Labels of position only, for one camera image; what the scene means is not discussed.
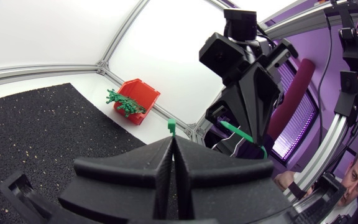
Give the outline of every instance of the black rubber mat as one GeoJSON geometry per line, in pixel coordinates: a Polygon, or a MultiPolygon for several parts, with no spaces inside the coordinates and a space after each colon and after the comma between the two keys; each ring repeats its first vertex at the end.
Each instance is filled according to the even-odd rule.
{"type": "MultiPolygon", "coordinates": [[[[56,204],[75,176],[75,158],[114,156],[143,145],[71,84],[0,98],[0,183],[23,170],[33,188],[56,204]]],[[[0,220],[23,223],[1,192],[0,220]]]]}

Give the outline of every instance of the black bracket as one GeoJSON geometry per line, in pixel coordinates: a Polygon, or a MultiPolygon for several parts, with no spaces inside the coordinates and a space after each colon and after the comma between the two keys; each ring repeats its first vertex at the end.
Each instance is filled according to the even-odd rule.
{"type": "Polygon", "coordinates": [[[341,71],[341,93],[335,106],[335,113],[347,117],[347,125],[353,126],[358,115],[358,35],[351,13],[358,13],[358,4],[345,2],[324,9],[326,17],[341,16],[342,29],[339,39],[343,48],[343,60],[348,64],[350,72],[341,71]]]}
{"type": "Polygon", "coordinates": [[[200,50],[200,62],[222,77],[226,88],[205,118],[215,124],[219,116],[231,111],[240,129],[261,146],[281,92],[280,80],[272,73],[291,55],[297,58],[298,53],[284,39],[267,56],[260,55],[250,64],[242,47],[214,33],[200,50]]]}

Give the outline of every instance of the aluminum frame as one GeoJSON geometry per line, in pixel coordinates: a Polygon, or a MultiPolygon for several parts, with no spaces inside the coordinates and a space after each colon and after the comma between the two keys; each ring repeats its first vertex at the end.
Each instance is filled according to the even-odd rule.
{"type": "MultiPolygon", "coordinates": [[[[340,0],[337,3],[345,3],[347,0],[340,0]]],[[[296,34],[321,29],[327,27],[324,15],[324,9],[332,7],[330,2],[320,4],[318,6],[307,9],[297,15],[294,15],[284,21],[278,22],[270,27],[264,23],[259,25],[265,28],[266,34],[273,40],[282,39],[296,34]]],[[[353,19],[358,19],[358,13],[351,14],[353,19]]],[[[342,24],[340,16],[332,16],[329,18],[331,26],[342,24]]]]}
{"type": "Polygon", "coordinates": [[[132,9],[132,11],[129,13],[129,15],[126,17],[124,23],[120,26],[118,29],[118,32],[116,35],[112,38],[112,41],[109,44],[109,47],[103,54],[101,60],[98,63],[106,63],[108,66],[108,62],[111,58],[111,55],[114,53],[114,51],[117,49],[118,44],[124,37],[125,33],[128,31],[132,23],[135,21],[137,16],[142,12],[143,8],[146,6],[146,4],[150,0],[140,0],[135,7],[132,9]]]}
{"type": "MultiPolygon", "coordinates": [[[[324,168],[334,155],[335,149],[341,144],[341,139],[343,135],[345,135],[346,128],[346,117],[340,114],[335,114],[334,120],[320,147],[317,149],[308,165],[306,165],[303,171],[294,180],[300,189],[307,191],[323,173],[324,168]]],[[[290,202],[296,201],[296,197],[289,189],[284,191],[284,195],[290,202]]]]}
{"type": "Polygon", "coordinates": [[[93,73],[99,69],[96,65],[28,65],[0,68],[0,85],[33,78],[93,73]]]}

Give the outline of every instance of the green object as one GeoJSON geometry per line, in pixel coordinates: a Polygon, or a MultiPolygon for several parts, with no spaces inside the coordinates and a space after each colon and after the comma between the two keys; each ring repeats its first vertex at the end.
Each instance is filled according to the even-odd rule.
{"type": "Polygon", "coordinates": [[[172,137],[175,137],[175,128],[176,128],[177,122],[175,119],[168,119],[168,129],[170,133],[172,133],[172,137]]]}
{"type": "Polygon", "coordinates": [[[109,96],[107,96],[106,98],[109,99],[109,101],[107,101],[106,103],[111,103],[113,101],[121,103],[122,105],[118,106],[117,110],[123,109],[125,111],[126,118],[134,113],[146,113],[146,109],[143,106],[139,105],[136,100],[116,93],[113,89],[107,91],[109,92],[109,96]]]}
{"type": "MultiPolygon", "coordinates": [[[[233,125],[229,124],[226,121],[221,121],[221,124],[227,128],[228,130],[240,135],[241,137],[243,137],[244,139],[248,140],[251,143],[254,143],[254,140],[252,139],[251,136],[249,136],[248,134],[246,134],[245,132],[241,131],[240,129],[234,127],[233,125]]],[[[262,151],[264,152],[264,159],[267,158],[267,153],[266,153],[266,149],[264,146],[260,147],[262,149],[262,151]]]]}

